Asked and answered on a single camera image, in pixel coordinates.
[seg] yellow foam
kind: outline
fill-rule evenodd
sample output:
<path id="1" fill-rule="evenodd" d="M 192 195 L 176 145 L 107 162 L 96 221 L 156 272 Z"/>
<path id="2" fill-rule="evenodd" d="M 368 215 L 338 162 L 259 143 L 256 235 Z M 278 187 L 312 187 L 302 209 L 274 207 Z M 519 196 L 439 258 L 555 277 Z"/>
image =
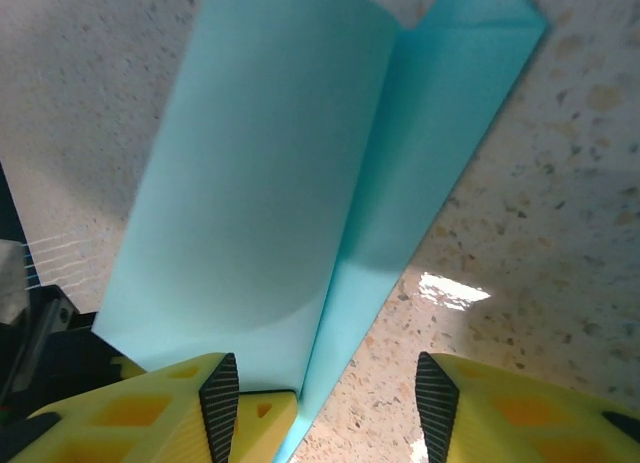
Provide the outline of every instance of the yellow foam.
<path id="1" fill-rule="evenodd" d="M 270 463 L 298 414 L 293 392 L 240 395 L 229 463 Z"/>
<path id="2" fill-rule="evenodd" d="M 224 354 L 204 355 L 48 405 L 62 420 L 12 463 L 211 462 L 199 389 Z"/>
<path id="3" fill-rule="evenodd" d="M 447 463 L 640 461 L 607 400 L 452 355 L 432 355 L 460 391 Z"/>

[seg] black textured grip pad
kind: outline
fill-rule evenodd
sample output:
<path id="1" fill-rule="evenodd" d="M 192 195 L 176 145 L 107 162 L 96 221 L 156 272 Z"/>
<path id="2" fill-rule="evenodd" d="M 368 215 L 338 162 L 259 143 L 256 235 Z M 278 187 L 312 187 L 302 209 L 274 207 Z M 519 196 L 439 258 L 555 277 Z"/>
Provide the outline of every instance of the black textured grip pad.
<path id="1" fill-rule="evenodd" d="M 609 423 L 640 445 L 640 420 L 615 411 L 602 413 Z"/>
<path id="2" fill-rule="evenodd" d="M 0 431 L 0 463 L 9 462 L 59 421 L 60 415 L 57 413 L 42 413 Z"/>
<path id="3" fill-rule="evenodd" d="M 199 392 L 209 450 L 216 463 L 229 461 L 239 392 L 236 357 L 229 353 L 200 387 Z"/>
<path id="4" fill-rule="evenodd" d="M 416 403 L 429 463 L 445 463 L 460 392 L 436 361 L 420 353 L 416 372 Z"/>

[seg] floor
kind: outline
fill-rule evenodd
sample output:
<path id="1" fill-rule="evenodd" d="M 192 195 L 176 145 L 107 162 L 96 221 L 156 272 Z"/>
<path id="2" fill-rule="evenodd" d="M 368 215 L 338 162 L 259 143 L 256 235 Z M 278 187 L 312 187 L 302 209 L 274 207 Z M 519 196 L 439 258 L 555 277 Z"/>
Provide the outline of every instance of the floor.
<path id="1" fill-rule="evenodd" d="M 100 295 L 201 0 L 0 0 L 0 158 L 42 279 Z M 378 0 L 405 24 L 433 0 Z M 295 459 L 426 461 L 419 351 L 640 407 L 640 0 L 553 30 Z"/>

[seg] hexagonal cutout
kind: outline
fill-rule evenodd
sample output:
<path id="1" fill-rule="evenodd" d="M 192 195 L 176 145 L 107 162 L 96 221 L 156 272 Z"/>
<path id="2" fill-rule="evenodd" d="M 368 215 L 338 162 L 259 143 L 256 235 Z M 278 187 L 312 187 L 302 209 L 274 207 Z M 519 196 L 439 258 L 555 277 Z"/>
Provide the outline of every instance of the hexagonal cutout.
<path id="1" fill-rule="evenodd" d="M 544 438 L 531 443 L 546 463 L 620 463 L 620 460 L 597 440 Z"/>
<path id="2" fill-rule="evenodd" d="M 170 396 L 121 396 L 91 420 L 96 426 L 151 426 L 169 403 Z"/>
<path id="3" fill-rule="evenodd" d="M 491 404 L 516 426 L 545 426 L 571 421 L 561 408 L 540 396 L 494 396 Z"/>
<path id="4" fill-rule="evenodd" d="M 258 412 L 258 418 L 264 418 L 266 414 L 269 413 L 269 411 L 271 411 L 271 408 L 273 408 L 273 405 L 271 403 L 260 403 L 256 407 L 256 410 Z"/>

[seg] folded paper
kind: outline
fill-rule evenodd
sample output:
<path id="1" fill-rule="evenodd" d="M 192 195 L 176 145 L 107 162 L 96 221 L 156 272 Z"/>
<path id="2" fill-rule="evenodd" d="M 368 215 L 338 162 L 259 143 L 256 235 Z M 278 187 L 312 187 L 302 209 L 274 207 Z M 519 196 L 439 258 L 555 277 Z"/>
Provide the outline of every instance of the folded paper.
<path id="1" fill-rule="evenodd" d="M 206 0 L 96 333 L 297 391 L 286 461 L 544 28 L 526 0 L 438 0 L 411 31 L 368 0 Z"/>

